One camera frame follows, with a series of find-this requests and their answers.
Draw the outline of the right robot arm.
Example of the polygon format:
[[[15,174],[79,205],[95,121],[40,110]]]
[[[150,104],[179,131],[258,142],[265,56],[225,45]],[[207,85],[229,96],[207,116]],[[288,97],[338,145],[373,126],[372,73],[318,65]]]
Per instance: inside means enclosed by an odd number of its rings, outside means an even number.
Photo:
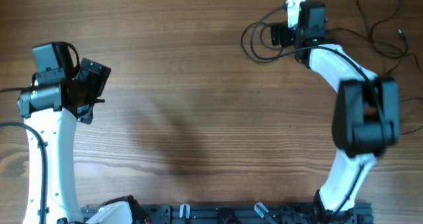
[[[272,26],[273,45],[293,46],[294,56],[336,92],[332,138],[336,155],[315,194],[313,223],[340,223],[357,213],[355,197],[386,148],[400,137],[399,92],[394,79],[378,77],[325,38],[325,4],[287,0],[288,21]]]

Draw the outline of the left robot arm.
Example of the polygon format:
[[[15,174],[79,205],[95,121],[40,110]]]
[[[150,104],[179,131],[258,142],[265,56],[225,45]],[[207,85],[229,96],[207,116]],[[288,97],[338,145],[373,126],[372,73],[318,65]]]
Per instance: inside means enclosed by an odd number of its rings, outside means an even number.
[[[29,142],[29,191],[24,223],[135,223],[131,198],[102,204],[83,217],[73,145],[77,123],[91,124],[110,68],[80,59],[68,42],[34,46],[37,71],[18,99]]]

